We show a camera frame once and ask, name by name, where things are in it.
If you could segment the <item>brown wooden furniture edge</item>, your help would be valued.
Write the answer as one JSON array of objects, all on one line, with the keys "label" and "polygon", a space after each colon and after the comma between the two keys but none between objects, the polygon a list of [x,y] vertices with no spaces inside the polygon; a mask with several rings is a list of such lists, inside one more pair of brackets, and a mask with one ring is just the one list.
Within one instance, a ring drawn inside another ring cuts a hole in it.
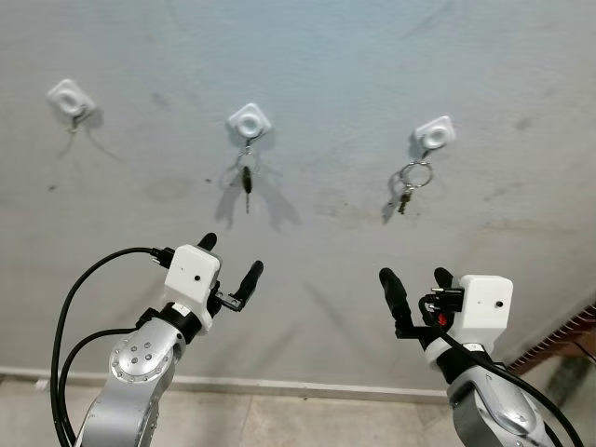
[{"label": "brown wooden furniture edge", "polygon": [[596,305],[590,304],[569,318],[545,339],[537,342],[510,362],[517,375],[531,371],[540,363],[555,357],[578,357],[595,361]]}]

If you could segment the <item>white square wall hook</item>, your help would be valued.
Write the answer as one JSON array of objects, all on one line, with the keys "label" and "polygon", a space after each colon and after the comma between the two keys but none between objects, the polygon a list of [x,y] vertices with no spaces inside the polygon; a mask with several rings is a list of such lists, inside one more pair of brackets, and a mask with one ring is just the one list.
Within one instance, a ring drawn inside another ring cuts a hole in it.
[{"label": "white square wall hook", "polygon": [[438,116],[413,132],[414,141],[423,152],[435,152],[456,140],[453,120],[449,115]]},{"label": "white square wall hook", "polygon": [[268,135],[273,128],[271,119],[264,114],[263,108],[252,102],[238,108],[226,119],[226,124],[230,131],[243,138],[247,144]]},{"label": "white square wall hook", "polygon": [[68,131],[77,133],[85,120],[99,110],[98,104],[72,78],[63,78],[47,91],[46,98],[57,115],[68,120]]}]

